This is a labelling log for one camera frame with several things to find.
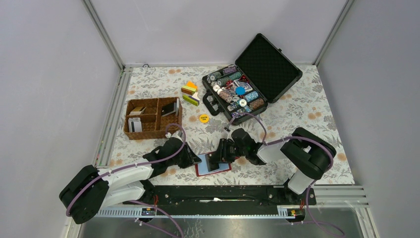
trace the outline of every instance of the case handle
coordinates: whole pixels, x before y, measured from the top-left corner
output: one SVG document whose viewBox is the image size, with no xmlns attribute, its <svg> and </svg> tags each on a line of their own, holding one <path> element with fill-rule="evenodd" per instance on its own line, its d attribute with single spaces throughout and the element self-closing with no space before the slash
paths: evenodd
<svg viewBox="0 0 420 238">
<path fill-rule="evenodd" d="M 212 114 L 213 116 L 217 116 L 217 114 L 220 113 L 220 108 L 219 108 L 219 106 L 217 106 L 217 110 L 215 110 L 213 108 L 213 106 L 211 105 L 211 103 L 208 101 L 207 97 L 211 96 L 211 95 L 212 95 L 211 91 L 207 90 L 206 94 L 204 94 L 203 102 L 204 102 L 204 105 L 206 106 L 206 108 L 210 111 L 210 114 Z"/>
</svg>

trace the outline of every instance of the patterned table mat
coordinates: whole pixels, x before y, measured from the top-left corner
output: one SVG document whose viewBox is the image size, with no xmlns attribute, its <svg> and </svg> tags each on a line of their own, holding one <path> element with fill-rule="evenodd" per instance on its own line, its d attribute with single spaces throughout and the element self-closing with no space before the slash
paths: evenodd
<svg viewBox="0 0 420 238">
<path fill-rule="evenodd" d="M 127 102 L 131 99 L 180 97 L 183 110 L 183 127 L 187 141 L 196 154 L 216 150 L 220 138 L 226 134 L 227 118 L 220 113 L 211 116 L 201 102 L 198 107 L 182 99 L 181 86 L 192 81 L 198 86 L 199 96 L 205 94 L 202 76 L 220 67 L 151 67 L 134 68 L 127 96 L 118 123 L 118 130 L 109 161 L 109 166 L 117 166 L 136 161 L 143 154 L 163 145 L 166 139 L 129 140 L 123 132 Z M 267 128 L 267 142 L 291 134 L 301 126 L 324 139 L 337 150 L 334 166 L 316 184 L 354 184 L 334 118 L 331 114 L 316 66 L 299 66 L 302 78 L 283 95 L 279 101 L 269 104 L 260 115 Z M 199 115 L 207 114 L 210 120 L 201 123 Z M 263 129 L 254 119 L 250 119 L 232 129 L 242 127 L 255 140 L 261 141 Z M 264 166 L 254 166 L 244 157 L 232 163 L 232 170 L 215 175 L 197 177 L 195 167 L 181 169 L 172 166 L 150 181 L 155 185 L 260 185 L 283 184 L 296 171 L 289 160 L 278 160 Z"/>
</svg>

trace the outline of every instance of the metal floor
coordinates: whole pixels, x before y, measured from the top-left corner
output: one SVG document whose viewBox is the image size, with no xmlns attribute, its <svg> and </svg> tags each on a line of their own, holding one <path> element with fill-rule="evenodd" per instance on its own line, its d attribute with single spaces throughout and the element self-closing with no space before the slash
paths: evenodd
<svg viewBox="0 0 420 238">
<path fill-rule="evenodd" d="M 317 221 L 340 227 L 348 238 L 362 238 L 356 212 L 351 208 L 311 209 Z M 176 219 L 185 238 L 328 238 L 315 224 L 290 225 L 284 219 Z M 174 224 L 166 218 L 155 218 L 151 224 L 179 235 Z M 139 226 L 132 218 L 93 218 L 82 225 L 79 238 L 170 238 L 147 226 Z"/>
</svg>

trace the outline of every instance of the white wall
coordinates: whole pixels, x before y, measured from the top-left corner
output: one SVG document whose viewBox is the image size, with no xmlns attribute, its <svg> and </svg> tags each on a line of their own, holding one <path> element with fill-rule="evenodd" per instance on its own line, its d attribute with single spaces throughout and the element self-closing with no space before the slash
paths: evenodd
<svg viewBox="0 0 420 238">
<path fill-rule="evenodd" d="M 346 0 L 93 0 L 127 63 L 232 63 L 261 32 L 313 62 Z"/>
<path fill-rule="evenodd" d="M 319 73 L 382 238 L 418 237 L 420 1 L 356 1 Z"/>
<path fill-rule="evenodd" d="M 0 29 L 0 237 L 56 238 L 119 69 L 79 0 L 3 0 Z"/>
</svg>

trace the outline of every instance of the green block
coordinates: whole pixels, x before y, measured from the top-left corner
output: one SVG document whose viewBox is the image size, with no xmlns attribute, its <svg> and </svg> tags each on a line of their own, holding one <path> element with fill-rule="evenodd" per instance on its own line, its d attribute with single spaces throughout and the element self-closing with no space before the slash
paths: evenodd
<svg viewBox="0 0 420 238">
<path fill-rule="evenodd" d="M 187 95 L 182 95 L 182 98 L 185 100 L 185 101 L 187 101 L 187 102 L 189 102 L 189 103 L 191 103 L 192 105 L 194 105 L 194 106 L 198 106 L 198 102 L 197 101 L 195 101 L 194 99 L 192 99 L 192 98 L 190 98 L 189 96 L 187 96 Z"/>
</svg>

